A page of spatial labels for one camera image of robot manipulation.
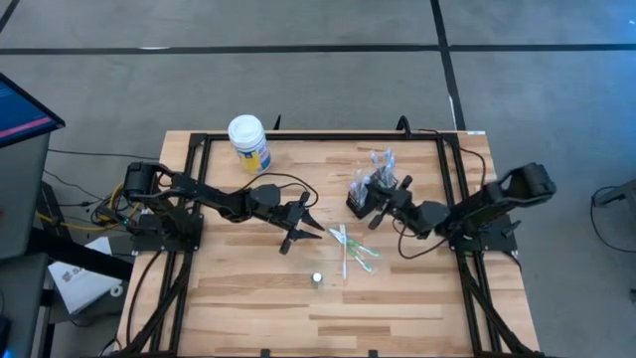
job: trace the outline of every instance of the small white object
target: small white object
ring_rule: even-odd
[[[98,238],[85,246],[112,255],[107,237]],[[64,263],[50,264],[49,272],[70,314],[81,311],[109,292],[111,287],[121,284],[121,279]]]
[[[121,284],[118,284],[110,288],[110,295],[113,297],[120,297],[122,293],[123,293],[123,287],[121,286]]]
[[[245,170],[259,174],[269,167],[271,155],[265,129],[258,118],[251,114],[239,115],[230,122],[228,136]]]
[[[347,282],[347,232],[345,231],[345,224],[340,224],[340,234],[344,238],[342,244],[342,281]]]
[[[312,273],[311,284],[314,286],[314,288],[319,288],[322,284],[322,274],[318,272]]]

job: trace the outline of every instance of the yellow label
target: yellow label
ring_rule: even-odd
[[[260,158],[258,152],[242,153],[242,165],[250,173],[258,173],[260,171]]]

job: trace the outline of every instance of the black cable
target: black cable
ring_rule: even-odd
[[[419,128],[418,130],[433,132],[435,134],[440,134],[439,131],[437,131],[435,129]],[[486,159],[484,159],[484,157],[481,154],[479,154],[479,153],[477,153],[475,151],[472,151],[472,150],[468,150],[468,149],[462,148],[461,146],[459,146],[459,150],[464,151],[466,153],[470,153],[470,154],[476,155],[481,160],[482,172],[481,172],[481,185],[480,186],[483,187],[484,184],[486,184]]]
[[[309,190],[307,190],[307,187],[302,185],[302,184],[300,184],[300,183],[285,184],[285,185],[279,186],[278,189],[285,189],[285,188],[289,188],[290,186],[294,186],[294,185],[297,185],[297,186],[303,188],[306,192],[309,192]]]
[[[423,252],[418,253],[418,254],[415,254],[415,255],[413,255],[413,256],[407,256],[407,255],[405,255],[405,254],[401,251],[401,239],[404,237],[404,231],[406,231],[406,226],[404,226],[404,227],[401,229],[401,233],[399,233],[399,239],[397,239],[397,252],[399,253],[399,255],[400,255],[401,257],[403,257],[404,259],[407,259],[407,260],[413,260],[413,259],[419,258],[420,256],[424,256],[424,255],[426,255],[426,254],[428,254],[428,253],[432,252],[433,250],[435,250],[435,249],[439,248],[439,246],[440,246],[440,245],[442,245],[442,244],[444,244],[446,241],[448,241],[448,239],[444,238],[444,239],[442,239],[439,243],[437,243],[437,244],[433,245],[433,246],[432,246],[432,248],[426,249],[426,250],[424,250]]]
[[[83,223],[92,224],[92,222],[90,220],[78,218],[78,217],[75,217],[75,216],[69,215],[69,214],[64,214],[64,218],[65,219],[73,219],[73,220],[81,221]]]
[[[95,199],[97,199],[97,200],[101,200],[101,199],[103,199],[103,198],[101,198],[101,197],[99,197],[99,196],[96,196],[96,195],[94,195],[94,194],[90,193],[89,191],[85,190],[83,187],[81,187],[81,186],[80,186],[80,185],[78,185],[78,184],[68,183],[68,182],[66,182],[66,181],[62,180],[59,176],[57,176],[57,175],[53,174],[52,172],[48,171],[47,169],[45,169],[45,170],[44,170],[44,172],[45,172],[45,173],[47,173],[47,174],[49,174],[49,175],[51,175],[52,177],[56,178],[56,179],[57,179],[60,183],[62,183],[62,184],[64,184],[64,185],[67,185],[67,186],[70,186],[70,187],[74,187],[74,188],[78,188],[78,189],[80,189],[82,192],[84,192],[85,194],[87,194],[87,195],[89,195],[89,196],[91,196],[91,197],[93,197],[93,198],[95,198]]]
[[[148,265],[146,266],[146,268],[143,270],[143,272],[141,273],[141,277],[139,278],[139,282],[137,283],[137,286],[135,287],[135,291],[132,294],[132,299],[130,300],[130,308],[128,308],[128,321],[126,322],[126,345],[130,345],[130,327],[132,325],[132,311],[135,308],[135,302],[137,301],[137,294],[139,294],[139,288],[141,287],[141,283],[143,282],[144,278],[146,278],[146,275],[148,274],[148,271],[150,270],[150,267],[152,267],[152,264],[154,264],[154,262],[157,260],[157,258],[159,258],[159,255],[161,255],[161,252],[157,252],[157,254],[155,254],[155,256],[152,257],[152,259],[150,259],[150,262],[148,263]]]
[[[605,239],[603,239],[603,237],[598,232],[598,228],[596,228],[596,223],[594,222],[594,201],[596,200],[596,196],[598,195],[598,193],[600,193],[603,190],[616,189],[616,188],[618,188],[618,187],[616,187],[616,186],[606,186],[606,187],[602,187],[602,188],[596,190],[594,192],[594,194],[592,194],[592,198],[591,198],[590,203],[589,203],[589,220],[592,222],[592,228],[594,228],[594,233],[596,233],[596,237],[598,238],[598,240],[600,240],[601,243],[605,244],[606,247],[608,247],[610,249],[613,249],[613,250],[616,250],[617,252],[621,252],[621,253],[636,254],[636,250],[621,249],[621,248],[617,248],[617,247],[607,243],[605,241]]]
[[[124,199],[125,203],[123,205],[123,207],[121,206],[121,199]],[[112,199],[113,202],[113,206],[112,208],[110,208],[110,201]],[[90,213],[90,222],[96,226],[99,227],[106,227],[106,226],[111,226],[111,225],[115,225],[118,224],[118,222],[114,219],[114,218],[107,218],[104,219],[103,215],[100,216],[98,211],[100,208],[108,208],[110,210],[112,210],[115,214],[119,214],[120,212],[133,207],[132,203],[130,203],[130,201],[128,201],[127,199],[125,199],[123,197],[123,190],[120,188],[117,191],[108,194],[103,200],[101,200],[101,202],[99,203],[99,205],[97,205],[92,212]],[[129,212],[128,214],[126,214],[126,216],[131,216],[132,212]]]
[[[106,348],[108,348],[113,343],[116,343],[119,346],[119,349],[121,349],[121,343],[119,343],[119,340],[115,336],[114,338],[109,340],[108,343],[106,343],[106,345],[103,346],[103,348],[101,348],[101,352],[99,352],[99,357],[103,356],[103,351],[105,351]]]
[[[481,184],[479,185],[479,187],[480,189],[483,188],[484,184],[486,184],[486,159],[484,159],[484,157],[481,156],[481,154],[472,150],[464,149],[461,146],[459,147],[459,150],[476,155],[479,158],[479,160],[481,160],[482,171],[481,171]]]
[[[83,201],[81,203],[77,203],[77,204],[58,204],[59,207],[63,208],[63,207],[81,207],[81,208],[86,208],[89,207],[93,204],[99,203],[99,200],[95,200],[95,201]]]
[[[244,190],[245,188],[247,188],[249,185],[251,185],[253,182],[255,182],[256,180],[267,176],[267,175],[271,175],[271,176],[282,176],[282,177],[287,177],[287,178],[292,178],[294,180],[297,180],[298,182],[304,184],[307,188],[309,188],[309,190],[311,190],[314,195],[316,196],[316,199],[314,200],[313,203],[309,204],[309,205],[305,205],[305,208],[311,208],[312,206],[316,205],[316,203],[318,203],[318,192],[316,191],[316,189],[314,189],[311,185],[307,184],[307,182],[305,182],[304,180],[298,178],[297,176],[293,176],[291,174],[285,174],[285,173],[262,173],[260,175],[255,176],[253,179],[251,179],[250,181],[247,182],[247,184],[243,185],[242,188],[232,192],[231,194],[237,193],[241,190]]]
[[[52,149],[52,148],[49,148],[49,151],[54,153],[74,154],[74,155],[111,156],[111,157],[135,158],[135,159],[146,159],[146,160],[159,160],[159,158],[145,157],[145,156],[133,155],[133,154],[93,153],[93,152],[80,152],[80,151],[72,151],[72,150],[60,150],[60,149]]]
[[[519,262],[519,260],[513,255],[513,253],[511,252],[502,252],[504,253],[504,255],[506,255],[507,257],[509,257],[510,259],[512,259],[512,261],[515,262],[515,264],[517,264],[517,266],[519,267],[519,272],[523,272],[523,269],[521,267],[521,263]]]
[[[394,230],[396,231],[396,233],[398,233],[398,234],[399,234],[399,230],[398,230],[398,228],[396,227],[396,221],[397,221],[397,220],[398,220],[398,219],[394,218],[394,219],[391,221],[391,225],[393,225],[393,226],[394,226]],[[417,235],[416,235],[416,234],[413,234],[413,235],[407,235],[407,234],[404,234],[404,236],[405,236],[405,237],[407,237],[407,238],[414,238],[414,237],[416,237]]]

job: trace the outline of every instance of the plastic container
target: plastic container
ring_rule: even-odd
[[[234,118],[228,127],[230,142],[243,168],[252,174],[267,170],[271,155],[260,120],[251,114]]]

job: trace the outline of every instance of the white stick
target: white stick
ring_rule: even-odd
[[[340,224],[340,232],[344,238],[343,251],[342,251],[342,282],[347,282],[347,232],[345,231],[345,225]]]

